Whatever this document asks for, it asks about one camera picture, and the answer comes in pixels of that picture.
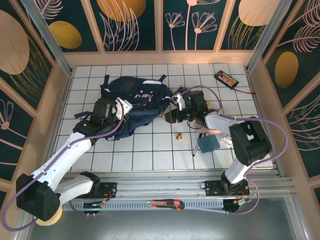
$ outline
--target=backpack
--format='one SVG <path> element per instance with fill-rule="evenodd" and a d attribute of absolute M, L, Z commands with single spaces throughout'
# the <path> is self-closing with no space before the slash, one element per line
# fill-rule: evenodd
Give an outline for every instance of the backpack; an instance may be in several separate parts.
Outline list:
<path fill-rule="evenodd" d="M 120 140 L 131 136 L 136 128 L 150 124 L 169 106 L 172 91 L 162 83 L 166 77 L 162 75 L 159 80 L 148 80 L 122 76 L 108 84 L 109 75 L 105 76 L 100 86 L 101 97 L 114 101 L 121 98 L 132 104 L 125 126 L 106 139 L 114 136 L 114 140 Z"/>

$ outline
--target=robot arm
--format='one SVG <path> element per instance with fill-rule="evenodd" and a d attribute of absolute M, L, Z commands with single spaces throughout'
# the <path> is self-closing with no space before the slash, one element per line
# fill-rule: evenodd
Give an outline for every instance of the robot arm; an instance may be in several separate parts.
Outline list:
<path fill-rule="evenodd" d="M 90 172 L 82 172 L 76 178 L 64 183 L 60 183 L 60 181 L 78 158 L 98 140 L 98 138 L 80 139 L 108 133 L 115 128 L 122 114 L 125 115 L 132 108 L 132 105 L 127 101 L 118 98 L 117 102 L 116 104 L 106 98 L 98 99 L 94 104 L 90 120 L 87 120 L 87 115 L 78 122 L 65 144 L 45 164 L 31 175 L 22 174 L 17 179 L 16 191 L 18 192 L 39 174 L 44 173 L 17 197 L 16 204 L 18 208 L 42 221 L 47 221 L 55 214 L 59 206 L 64 203 L 89 192 L 97 193 L 100 187 L 100 179 Z M 123 105 L 124 113 L 122 113 L 119 102 Z M 76 144 L 71 144 L 77 140 L 80 141 Z"/>
<path fill-rule="evenodd" d="M 226 194 L 237 190 L 245 181 L 246 172 L 263 159 L 271 150 L 271 143 L 258 121 L 245 121 L 219 114 L 208 109 L 207 101 L 200 90 L 191 91 L 187 96 L 177 93 L 172 97 L 177 109 L 164 115 L 168 123 L 193 121 L 197 124 L 219 130 L 231 136 L 235 159 L 221 175 L 221 186 Z"/>

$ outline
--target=white tile floor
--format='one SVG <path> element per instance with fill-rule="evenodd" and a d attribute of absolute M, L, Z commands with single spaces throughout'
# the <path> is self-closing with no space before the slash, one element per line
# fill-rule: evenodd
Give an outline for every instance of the white tile floor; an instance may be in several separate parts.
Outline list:
<path fill-rule="evenodd" d="M 162 74 L 168 75 L 163 81 L 172 92 L 181 85 L 193 87 L 203 85 L 213 89 L 220 97 L 225 114 L 238 117 L 257 116 L 253 97 L 235 92 L 214 78 L 215 72 L 223 70 L 239 81 L 238 89 L 249 91 L 249 84 L 241 64 L 161 64 L 161 65 L 117 65 L 78 66 L 65 106 L 60 131 L 56 141 L 59 149 L 79 121 L 74 114 L 92 111 L 95 101 L 101 96 L 100 85 L 105 75 L 109 82 L 120 76 L 134 76 L 158 80 Z M 218 108 L 215 96 L 203 89 L 210 108 Z M 177 133 L 182 133 L 182 141 L 177 141 Z M 169 124 L 157 117 L 148 126 L 137 128 L 131 137 L 119 141 L 100 139 L 72 166 L 71 172 L 131 172 L 131 171 L 175 171 L 226 169 L 235 157 L 234 150 L 220 143 L 220 149 L 192 156 L 199 134 L 186 122 Z M 272 162 L 260 165 L 273 168 Z"/>

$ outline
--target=battery pack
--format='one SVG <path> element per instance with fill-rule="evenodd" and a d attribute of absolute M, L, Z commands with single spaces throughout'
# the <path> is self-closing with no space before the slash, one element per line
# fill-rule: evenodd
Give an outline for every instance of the battery pack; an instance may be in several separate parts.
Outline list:
<path fill-rule="evenodd" d="M 224 71 L 218 71 L 214 78 L 217 79 L 220 83 L 226 85 L 230 89 L 234 89 L 239 83 L 237 80 L 226 74 Z"/>

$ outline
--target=screw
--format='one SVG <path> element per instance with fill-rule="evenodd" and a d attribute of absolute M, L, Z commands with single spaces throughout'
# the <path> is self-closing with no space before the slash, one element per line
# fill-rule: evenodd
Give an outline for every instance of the screw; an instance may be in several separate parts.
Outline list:
<path fill-rule="evenodd" d="M 178 141 L 181 141 L 182 140 L 182 134 L 179 132 L 178 135 L 176 136 L 176 139 Z"/>

